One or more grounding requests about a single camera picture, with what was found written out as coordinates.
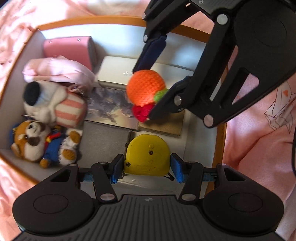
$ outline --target pink leather case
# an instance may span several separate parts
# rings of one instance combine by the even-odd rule
[[[91,71],[98,62],[94,42],[90,36],[46,39],[43,49],[45,57],[62,55],[83,64]]]

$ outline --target pink fabric bag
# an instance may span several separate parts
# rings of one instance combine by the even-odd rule
[[[45,57],[64,56],[93,71],[98,63],[94,42],[90,36],[47,39],[43,44]]]
[[[57,58],[31,59],[22,72],[26,82],[47,80],[69,86],[74,93],[88,95],[93,87],[95,75],[84,65],[63,56]]]

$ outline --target gray notebook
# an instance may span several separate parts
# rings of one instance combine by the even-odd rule
[[[111,162],[118,154],[125,154],[126,143],[129,143],[130,137],[129,129],[85,121],[78,166],[88,168],[100,161]]]

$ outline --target pink bedsheet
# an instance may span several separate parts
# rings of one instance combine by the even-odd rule
[[[0,92],[19,51],[38,25],[86,15],[121,14],[141,16],[148,0],[11,0],[0,11]],[[213,23],[202,13],[188,19],[185,25],[210,33]],[[274,91],[248,111],[228,123],[224,162],[237,168],[279,195],[286,210],[293,210],[295,178],[291,175],[290,153],[296,112],[296,80]],[[256,79],[250,77],[239,96],[248,92]],[[286,96],[286,104],[277,102]],[[278,113],[270,111],[274,102]],[[233,150],[240,150],[236,155]],[[0,240],[12,240],[19,230],[12,217],[12,204],[33,184],[0,160]],[[296,221],[285,212],[279,234],[296,240]]]

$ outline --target red crochet flower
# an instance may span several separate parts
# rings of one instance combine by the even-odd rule
[[[144,105],[143,107],[134,105],[132,108],[134,116],[140,121],[140,122],[145,122],[145,120],[148,119],[148,115],[152,108],[154,107],[153,104],[147,104]]]

